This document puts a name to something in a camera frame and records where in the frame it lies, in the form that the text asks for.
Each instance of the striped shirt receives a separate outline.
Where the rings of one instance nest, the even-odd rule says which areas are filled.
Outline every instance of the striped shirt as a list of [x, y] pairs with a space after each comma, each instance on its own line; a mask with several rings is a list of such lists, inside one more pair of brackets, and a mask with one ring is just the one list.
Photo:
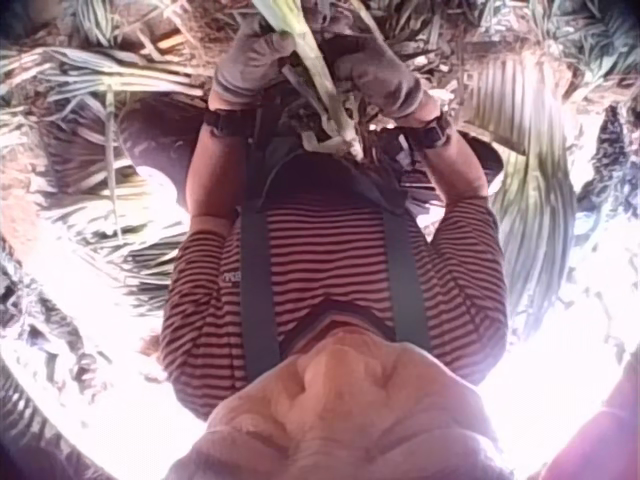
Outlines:
[[[267, 213], [283, 356], [328, 310], [393, 332], [382, 214], [355, 199], [296, 195]], [[478, 384], [507, 339], [497, 222], [486, 199], [450, 205], [428, 242], [406, 215], [431, 354]], [[200, 418], [247, 384], [240, 320], [240, 228], [191, 233], [173, 274], [161, 358], [178, 400]]]

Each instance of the wristwatch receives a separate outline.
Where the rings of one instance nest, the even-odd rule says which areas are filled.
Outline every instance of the wristwatch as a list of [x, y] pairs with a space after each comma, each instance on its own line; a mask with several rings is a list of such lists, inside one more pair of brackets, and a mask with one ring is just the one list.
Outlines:
[[452, 129], [447, 113], [442, 112], [424, 127], [405, 127], [402, 131], [413, 149], [430, 150], [449, 143]]
[[204, 124], [211, 127], [216, 137], [253, 138], [256, 127], [256, 110], [207, 110]]

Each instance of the glove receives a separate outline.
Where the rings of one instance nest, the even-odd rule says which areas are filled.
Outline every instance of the glove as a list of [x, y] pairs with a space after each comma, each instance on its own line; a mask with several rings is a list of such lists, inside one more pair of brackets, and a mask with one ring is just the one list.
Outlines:
[[338, 80], [354, 82], [386, 117], [399, 119], [416, 111], [423, 96], [420, 79], [387, 45], [369, 36], [334, 37], [331, 43], [346, 52], [333, 67]]
[[278, 60], [291, 55], [295, 40], [288, 33], [262, 33], [261, 17], [245, 21], [231, 50], [213, 76], [212, 95], [237, 108], [255, 105], [278, 77]]

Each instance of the harness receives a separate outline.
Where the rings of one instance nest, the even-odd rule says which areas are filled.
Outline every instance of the harness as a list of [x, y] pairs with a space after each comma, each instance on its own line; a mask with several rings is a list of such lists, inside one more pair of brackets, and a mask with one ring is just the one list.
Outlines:
[[[273, 125], [270, 120], [273, 119], [258, 118], [257, 123]], [[349, 190], [380, 210], [396, 341], [409, 342], [429, 351], [422, 288], [405, 220], [406, 193], [397, 183], [380, 182], [346, 162], [309, 154], [294, 137], [272, 137], [269, 133], [273, 128], [257, 128], [256, 131], [247, 158], [247, 190], [240, 212], [240, 309], [249, 382], [282, 360], [271, 285], [266, 212], [274, 182], [294, 162], [321, 165], [328, 176], [339, 179]], [[298, 168], [301, 166], [304, 168], [304, 165], [296, 164]]]

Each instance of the fabric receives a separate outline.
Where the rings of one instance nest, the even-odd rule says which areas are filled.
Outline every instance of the fabric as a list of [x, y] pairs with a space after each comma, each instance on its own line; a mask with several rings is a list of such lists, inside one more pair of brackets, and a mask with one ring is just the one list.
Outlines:
[[297, 185], [298, 191], [316, 191], [320, 196], [342, 187], [343, 195], [357, 196], [382, 211], [395, 339], [429, 351], [422, 291], [403, 218], [406, 192], [393, 176], [381, 181], [331, 156], [310, 155], [296, 137], [276, 137], [264, 150], [257, 148], [250, 154], [248, 188], [240, 212], [240, 311], [248, 380], [256, 380], [281, 362], [266, 211], [274, 193], [291, 194], [287, 184], [278, 184], [283, 178]]
[[[350, 306], [393, 329], [382, 217], [338, 194], [283, 198], [267, 214], [281, 351], [331, 310]], [[478, 384], [502, 357], [505, 285], [496, 220], [486, 200], [447, 208], [432, 243], [406, 216], [431, 353]], [[240, 322], [240, 230], [195, 232], [175, 265], [161, 358], [177, 398], [206, 418], [247, 384]]]

